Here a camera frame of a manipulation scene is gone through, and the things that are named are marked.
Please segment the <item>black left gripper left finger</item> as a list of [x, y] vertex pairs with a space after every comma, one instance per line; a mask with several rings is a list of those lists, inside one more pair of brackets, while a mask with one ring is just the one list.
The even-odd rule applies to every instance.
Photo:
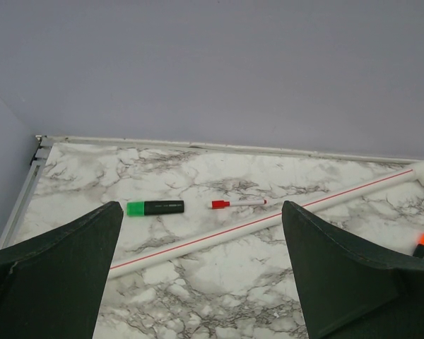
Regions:
[[0, 338], [92, 338], [122, 226], [116, 201], [0, 250]]

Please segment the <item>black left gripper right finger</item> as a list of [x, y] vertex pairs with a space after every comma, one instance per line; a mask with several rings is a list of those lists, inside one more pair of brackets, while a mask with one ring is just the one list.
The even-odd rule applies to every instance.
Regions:
[[282, 223], [310, 338], [424, 338], [424, 259], [286, 201]]

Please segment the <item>white PVC pipe frame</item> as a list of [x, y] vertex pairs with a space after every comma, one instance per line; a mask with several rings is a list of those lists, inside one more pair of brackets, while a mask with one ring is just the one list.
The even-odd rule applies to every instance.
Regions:
[[[404, 182], [418, 181], [424, 187], [424, 162], [409, 165], [403, 170], [392, 172], [382, 177], [362, 182], [340, 191], [331, 192], [318, 198], [300, 203], [309, 212], [318, 212], [338, 204], [351, 201], [364, 195], [372, 194]], [[160, 248], [145, 251], [121, 261], [115, 261], [110, 268], [109, 280], [148, 268], [159, 263], [179, 258], [195, 251], [209, 248], [230, 240], [244, 237], [268, 227], [281, 224], [281, 213], [268, 213], [253, 220], [239, 222], [236, 225], [212, 230], [205, 234], [195, 235], [189, 239], [167, 244]]]

